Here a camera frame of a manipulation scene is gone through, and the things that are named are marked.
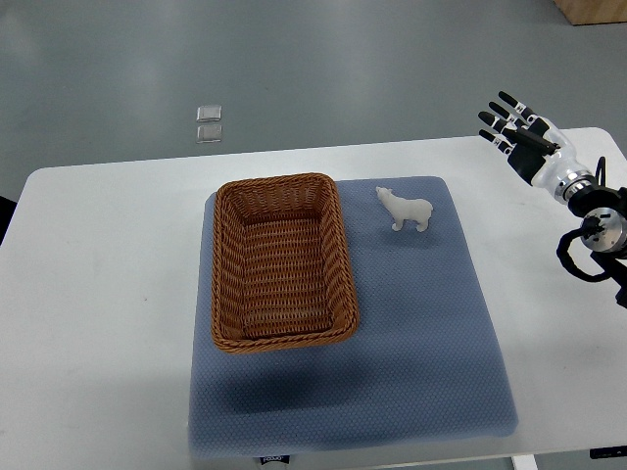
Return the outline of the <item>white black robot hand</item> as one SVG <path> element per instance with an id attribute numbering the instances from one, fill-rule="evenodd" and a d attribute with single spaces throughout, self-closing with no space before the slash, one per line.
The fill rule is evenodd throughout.
<path id="1" fill-rule="evenodd" d="M 577 161 L 574 145 L 559 128 L 505 91 L 498 97 L 478 114 L 487 125 L 479 135 L 506 156 L 523 181 L 562 204 L 592 184 L 593 174 Z"/>

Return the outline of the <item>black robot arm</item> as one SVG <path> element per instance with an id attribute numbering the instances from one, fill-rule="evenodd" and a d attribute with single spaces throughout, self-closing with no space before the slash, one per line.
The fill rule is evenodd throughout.
<path id="1" fill-rule="evenodd" d="M 586 175 L 567 188 L 567 206 L 582 222 L 561 236 L 556 255 L 562 267 L 578 279 L 588 283 L 615 281 L 619 286 L 616 303 L 625 307 L 626 189 L 607 187 L 605 177 L 605 157 L 600 157 L 593 176 Z M 590 258 L 602 269 L 600 273 L 587 273 L 577 266 L 569 253 L 576 239 L 590 251 Z"/>

